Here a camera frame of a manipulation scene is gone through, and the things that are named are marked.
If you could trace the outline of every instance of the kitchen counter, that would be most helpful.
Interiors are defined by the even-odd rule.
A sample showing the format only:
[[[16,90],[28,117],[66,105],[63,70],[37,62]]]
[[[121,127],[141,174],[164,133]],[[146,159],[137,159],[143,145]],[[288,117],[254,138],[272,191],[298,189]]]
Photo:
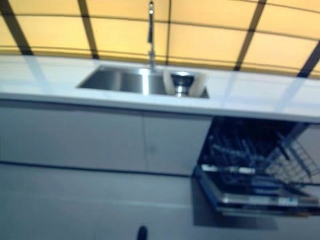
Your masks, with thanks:
[[[0,99],[320,123],[317,80],[168,66],[169,71],[207,74],[209,99],[77,88],[100,65],[146,67],[95,59],[0,55]]]

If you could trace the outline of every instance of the open dishwasher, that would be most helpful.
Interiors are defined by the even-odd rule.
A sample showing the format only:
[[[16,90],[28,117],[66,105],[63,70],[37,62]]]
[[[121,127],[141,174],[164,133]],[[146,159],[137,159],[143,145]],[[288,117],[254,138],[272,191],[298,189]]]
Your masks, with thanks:
[[[305,191],[320,168],[297,137],[306,123],[215,117],[194,175],[225,215],[320,214],[318,197]]]

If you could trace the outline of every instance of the gray cabinet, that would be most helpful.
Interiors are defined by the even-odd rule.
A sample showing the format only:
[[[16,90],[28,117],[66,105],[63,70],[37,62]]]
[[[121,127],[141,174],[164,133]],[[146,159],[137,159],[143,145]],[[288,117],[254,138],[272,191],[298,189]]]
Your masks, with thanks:
[[[211,121],[209,116],[145,112],[148,171],[191,175]]]
[[[0,160],[145,171],[142,114],[45,103],[0,103]]]

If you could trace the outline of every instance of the kitchen faucet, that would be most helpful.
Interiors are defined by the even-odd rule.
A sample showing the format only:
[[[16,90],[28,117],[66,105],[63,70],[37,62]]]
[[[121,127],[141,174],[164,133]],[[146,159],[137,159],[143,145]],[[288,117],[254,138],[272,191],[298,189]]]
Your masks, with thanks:
[[[149,64],[150,70],[155,71],[155,48],[154,48],[154,2],[150,0],[149,2],[149,34],[148,34],[148,43],[150,44],[149,51]]]

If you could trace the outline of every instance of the cabinet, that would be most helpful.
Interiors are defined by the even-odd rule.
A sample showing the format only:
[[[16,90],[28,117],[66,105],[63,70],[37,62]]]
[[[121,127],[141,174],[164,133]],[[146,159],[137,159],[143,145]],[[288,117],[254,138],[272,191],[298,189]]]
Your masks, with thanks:
[[[138,111],[1,101],[0,116],[1,161],[147,169]]]
[[[210,116],[144,112],[148,171],[191,175],[211,121]]]

